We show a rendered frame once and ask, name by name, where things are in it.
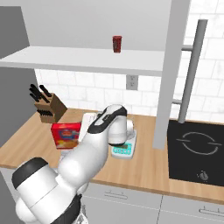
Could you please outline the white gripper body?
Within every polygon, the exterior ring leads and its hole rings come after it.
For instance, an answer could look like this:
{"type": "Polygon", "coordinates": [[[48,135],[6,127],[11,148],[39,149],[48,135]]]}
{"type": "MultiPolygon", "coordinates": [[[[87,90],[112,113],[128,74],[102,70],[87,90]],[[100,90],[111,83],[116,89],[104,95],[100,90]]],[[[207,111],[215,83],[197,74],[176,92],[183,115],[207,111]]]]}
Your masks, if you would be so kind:
{"type": "Polygon", "coordinates": [[[82,122],[80,126],[80,134],[79,134],[79,142],[86,142],[89,134],[88,128],[92,124],[92,122],[96,119],[96,113],[85,113],[82,117],[82,122]]]}

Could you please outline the red boxed food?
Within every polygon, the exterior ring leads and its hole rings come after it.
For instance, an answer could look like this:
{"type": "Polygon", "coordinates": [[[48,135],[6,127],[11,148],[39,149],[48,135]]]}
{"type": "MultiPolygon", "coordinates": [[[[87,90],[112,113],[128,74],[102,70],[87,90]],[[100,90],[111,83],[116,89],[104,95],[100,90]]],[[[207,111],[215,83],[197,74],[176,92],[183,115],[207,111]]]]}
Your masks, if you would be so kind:
{"type": "Polygon", "coordinates": [[[58,150],[72,149],[78,145],[80,122],[53,123],[52,137],[58,150]]]}

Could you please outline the white digital scale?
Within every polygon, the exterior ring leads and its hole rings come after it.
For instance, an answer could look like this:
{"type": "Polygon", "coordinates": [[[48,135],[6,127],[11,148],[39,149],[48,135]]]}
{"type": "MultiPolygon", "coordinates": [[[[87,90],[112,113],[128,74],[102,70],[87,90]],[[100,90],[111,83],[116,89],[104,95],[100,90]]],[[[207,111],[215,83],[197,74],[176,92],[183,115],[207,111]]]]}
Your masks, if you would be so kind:
{"type": "Polygon", "coordinates": [[[128,139],[123,145],[111,147],[111,156],[118,159],[132,159],[135,152],[136,141],[137,131],[134,129],[128,135],[128,139]]]}

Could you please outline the grey tall cabinet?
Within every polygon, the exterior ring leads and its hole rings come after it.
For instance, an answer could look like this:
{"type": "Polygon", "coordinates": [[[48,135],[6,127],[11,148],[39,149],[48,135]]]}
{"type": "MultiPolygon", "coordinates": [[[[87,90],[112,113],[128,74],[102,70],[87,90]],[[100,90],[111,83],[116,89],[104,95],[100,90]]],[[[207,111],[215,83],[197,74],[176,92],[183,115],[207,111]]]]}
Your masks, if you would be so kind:
{"type": "MultiPolygon", "coordinates": [[[[29,45],[21,8],[0,6],[0,59],[29,45]]],[[[0,67],[0,147],[36,112],[31,84],[33,69],[0,67]]]]}

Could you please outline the grey base cabinet door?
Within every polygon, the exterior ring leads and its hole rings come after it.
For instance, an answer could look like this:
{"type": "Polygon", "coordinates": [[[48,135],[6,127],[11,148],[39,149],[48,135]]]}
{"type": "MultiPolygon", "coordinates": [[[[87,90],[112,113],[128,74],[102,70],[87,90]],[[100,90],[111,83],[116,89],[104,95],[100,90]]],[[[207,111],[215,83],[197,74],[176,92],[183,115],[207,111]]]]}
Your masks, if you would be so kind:
{"type": "Polygon", "coordinates": [[[84,196],[89,224],[157,224],[158,209],[84,196]]]}

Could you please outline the white cabinet door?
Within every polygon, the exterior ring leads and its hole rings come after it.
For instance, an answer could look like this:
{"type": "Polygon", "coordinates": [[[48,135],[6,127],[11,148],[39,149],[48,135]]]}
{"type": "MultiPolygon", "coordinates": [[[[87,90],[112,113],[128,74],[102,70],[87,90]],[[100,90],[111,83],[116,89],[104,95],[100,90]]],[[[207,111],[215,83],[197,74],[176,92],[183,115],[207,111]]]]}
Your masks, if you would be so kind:
{"type": "Polygon", "coordinates": [[[164,52],[164,65],[157,105],[152,148],[163,150],[172,109],[173,94],[186,33],[191,0],[171,0],[170,18],[164,52]]]}

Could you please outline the wooden knife block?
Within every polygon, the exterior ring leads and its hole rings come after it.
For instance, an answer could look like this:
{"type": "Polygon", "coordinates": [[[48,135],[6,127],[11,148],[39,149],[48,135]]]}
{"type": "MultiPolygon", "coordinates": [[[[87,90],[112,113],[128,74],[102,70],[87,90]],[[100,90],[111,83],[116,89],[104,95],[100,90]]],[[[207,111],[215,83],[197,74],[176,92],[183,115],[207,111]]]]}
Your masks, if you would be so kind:
{"type": "Polygon", "coordinates": [[[46,103],[43,99],[34,103],[39,113],[40,120],[42,123],[57,123],[67,111],[67,107],[54,93],[52,93],[51,97],[46,97],[46,99],[49,103],[46,103]]]}

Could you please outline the red can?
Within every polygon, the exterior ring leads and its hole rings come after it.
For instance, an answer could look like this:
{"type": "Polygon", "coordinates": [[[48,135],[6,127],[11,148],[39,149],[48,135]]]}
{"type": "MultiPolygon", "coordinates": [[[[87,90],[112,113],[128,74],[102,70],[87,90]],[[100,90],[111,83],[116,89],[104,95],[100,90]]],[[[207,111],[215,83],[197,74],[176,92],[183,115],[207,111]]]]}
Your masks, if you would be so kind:
{"type": "Polygon", "coordinates": [[[119,53],[121,51],[122,45],[122,36],[114,36],[113,37],[113,50],[115,53],[119,53]]]}

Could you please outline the grey drawer front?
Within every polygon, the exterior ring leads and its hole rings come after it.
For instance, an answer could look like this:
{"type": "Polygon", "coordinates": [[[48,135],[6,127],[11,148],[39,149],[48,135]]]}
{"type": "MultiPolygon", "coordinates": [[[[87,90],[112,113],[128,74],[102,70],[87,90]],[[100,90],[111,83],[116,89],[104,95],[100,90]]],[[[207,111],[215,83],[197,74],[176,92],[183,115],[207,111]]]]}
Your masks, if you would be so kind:
{"type": "Polygon", "coordinates": [[[128,204],[132,206],[147,207],[153,209],[159,209],[162,196],[160,194],[151,192],[141,192],[137,190],[130,190],[121,187],[115,187],[111,185],[100,185],[95,183],[90,183],[87,190],[84,193],[85,196],[101,199],[110,200],[113,202],[121,202],[123,204],[128,204]],[[104,196],[105,192],[121,193],[123,192],[128,199],[117,199],[104,196]]]}
{"type": "Polygon", "coordinates": [[[224,205],[164,196],[157,224],[224,224],[224,217],[200,213],[203,207],[224,213],[224,205]]]}

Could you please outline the black hob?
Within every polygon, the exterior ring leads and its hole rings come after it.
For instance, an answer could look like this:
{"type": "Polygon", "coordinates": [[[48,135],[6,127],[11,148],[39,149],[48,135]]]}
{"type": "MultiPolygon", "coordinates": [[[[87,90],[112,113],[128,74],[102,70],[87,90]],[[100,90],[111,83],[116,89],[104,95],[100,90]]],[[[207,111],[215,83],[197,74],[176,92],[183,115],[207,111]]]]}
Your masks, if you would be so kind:
{"type": "Polygon", "coordinates": [[[170,120],[167,142],[170,179],[224,186],[224,125],[170,120]]]}

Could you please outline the grey wall socket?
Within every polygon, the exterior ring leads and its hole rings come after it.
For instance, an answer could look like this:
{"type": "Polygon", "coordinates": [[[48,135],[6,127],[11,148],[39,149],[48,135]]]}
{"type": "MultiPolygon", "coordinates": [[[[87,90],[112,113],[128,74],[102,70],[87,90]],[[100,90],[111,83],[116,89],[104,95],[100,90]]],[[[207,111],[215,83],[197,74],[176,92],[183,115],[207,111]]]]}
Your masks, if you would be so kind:
{"type": "Polygon", "coordinates": [[[138,76],[137,75],[126,75],[126,89],[137,90],[138,87],[138,76]]]}

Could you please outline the white wall cabinet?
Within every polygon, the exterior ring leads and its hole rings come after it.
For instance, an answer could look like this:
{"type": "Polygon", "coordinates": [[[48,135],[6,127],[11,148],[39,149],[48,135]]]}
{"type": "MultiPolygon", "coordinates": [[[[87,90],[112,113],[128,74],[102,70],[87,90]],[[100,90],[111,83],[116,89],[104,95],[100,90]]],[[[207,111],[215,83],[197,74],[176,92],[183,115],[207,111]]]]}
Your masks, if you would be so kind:
{"type": "Polygon", "coordinates": [[[160,77],[172,0],[0,0],[21,8],[29,46],[0,67],[160,77]],[[113,37],[122,36],[120,52],[113,37]]]}

